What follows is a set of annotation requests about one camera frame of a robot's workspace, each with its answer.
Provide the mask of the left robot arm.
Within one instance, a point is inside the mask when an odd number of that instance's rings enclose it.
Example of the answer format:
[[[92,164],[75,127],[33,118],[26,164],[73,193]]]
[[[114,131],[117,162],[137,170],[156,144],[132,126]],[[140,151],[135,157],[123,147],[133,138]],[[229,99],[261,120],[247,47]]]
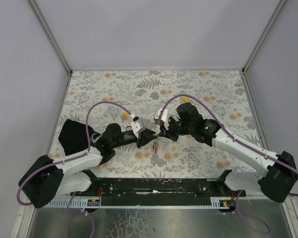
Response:
[[[28,205],[41,208],[55,196],[85,192],[94,181],[87,171],[109,162],[116,155],[115,148],[129,144],[141,148],[156,138],[154,131],[138,122],[132,122],[125,131],[111,123],[99,133],[89,125],[68,119],[58,137],[66,156],[59,161],[48,155],[39,157],[18,182],[17,201],[26,205],[20,199],[24,193]]]

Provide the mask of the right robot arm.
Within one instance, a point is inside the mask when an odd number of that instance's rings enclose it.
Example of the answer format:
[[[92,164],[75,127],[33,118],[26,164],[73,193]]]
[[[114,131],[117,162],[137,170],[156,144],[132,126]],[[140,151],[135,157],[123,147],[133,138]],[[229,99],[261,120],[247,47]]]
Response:
[[[277,154],[260,148],[226,130],[214,119],[204,119],[191,103],[177,107],[177,115],[157,109],[154,121],[160,126],[160,137],[176,142],[181,135],[227,152],[254,169],[253,172],[226,170],[224,184],[231,190],[261,192],[277,203],[283,203],[298,180],[293,156],[284,151]]]

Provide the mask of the keyring with red tag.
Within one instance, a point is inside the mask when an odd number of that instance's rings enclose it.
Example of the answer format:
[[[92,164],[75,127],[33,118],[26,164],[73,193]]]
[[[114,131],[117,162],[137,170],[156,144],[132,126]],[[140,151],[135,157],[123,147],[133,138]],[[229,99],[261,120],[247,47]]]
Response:
[[[155,154],[158,154],[158,145],[159,145],[158,140],[156,140],[152,145],[152,149]]]

